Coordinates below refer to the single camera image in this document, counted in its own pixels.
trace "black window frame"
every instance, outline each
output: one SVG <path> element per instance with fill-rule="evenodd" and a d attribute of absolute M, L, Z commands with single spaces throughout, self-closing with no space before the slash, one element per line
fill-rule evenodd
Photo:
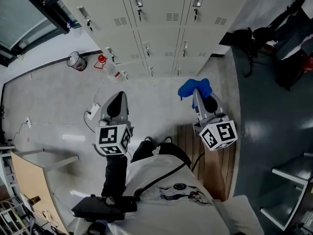
<path fill-rule="evenodd" d="M 58 36 L 61 34 L 68 34 L 67 22 L 71 21 L 68 15 L 58 6 L 59 0 L 29 0 L 52 24 L 56 26 L 56 29 L 45 34 L 39 39 L 27 45 L 25 48 L 19 47 L 19 42 L 16 43 L 11 50 L 0 45 L 0 50 L 11 55 L 12 58 L 7 58 L 0 54 L 0 65 L 8 67 L 13 61 L 15 61 L 19 55 L 24 55 L 26 52 L 35 48 L 36 46 Z M 78 22 L 72 25 L 73 28 L 81 27 Z"/>

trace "blue glove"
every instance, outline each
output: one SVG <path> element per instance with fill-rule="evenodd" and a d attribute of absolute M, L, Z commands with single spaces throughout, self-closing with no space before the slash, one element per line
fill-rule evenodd
<path fill-rule="evenodd" d="M 195 79 L 189 79 L 183 86 L 181 86 L 178 90 L 178 95 L 182 100 L 183 97 L 189 97 L 193 95 L 194 90 L 198 89 L 202 94 L 203 98 L 207 98 L 212 93 L 212 88 L 210 87 L 210 82 L 207 78 L 197 81 Z M 195 103 L 192 100 L 192 109 L 195 108 Z"/>

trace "black shoe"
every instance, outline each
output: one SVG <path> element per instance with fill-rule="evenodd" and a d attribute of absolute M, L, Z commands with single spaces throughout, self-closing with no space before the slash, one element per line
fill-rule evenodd
<path fill-rule="evenodd" d="M 163 143 L 173 143 L 173 140 L 170 136 L 168 136 L 164 139 Z"/>
<path fill-rule="evenodd" d="M 149 136 L 147 136 L 144 141 L 146 141 L 146 140 L 148 140 L 148 141 L 150 141 L 151 143 L 153 143 L 153 139 L 152 139 L 151 137 L 149 137 Z"/>

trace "white cube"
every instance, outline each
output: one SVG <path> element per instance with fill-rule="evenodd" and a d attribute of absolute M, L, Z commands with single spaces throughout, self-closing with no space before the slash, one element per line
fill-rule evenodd
<path fill-rule="evenodd" d="M 208 124 L 200 136 L 210 151 L 225 148 L 238 139 L 233 120 Z"/>
<path fill-rule="evenodd" d="M 131 132 L 126 124 L 96 128 L 96 145 L 103 155 L 121 155 L 127 151 Z"/>

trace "wall socket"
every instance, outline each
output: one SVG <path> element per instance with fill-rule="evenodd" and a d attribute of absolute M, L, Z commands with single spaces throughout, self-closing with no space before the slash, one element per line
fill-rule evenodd
<path fill-rule="evenodd" d="M 31 128 L 31 121 L 29 117 L 26 118 L 26 123 L 28 124 L 28 127 Z"/>
<path fill-rule="evenodd" d="M 94 103 L 92 105 L 92 109 L 90 110 L 90 114 L 87 115 L 88 119 L 92 120 L 94 115 L 96 115 L 99 109 L 100 109 L 100 105 L 98 105 L 97 103 Z"/>

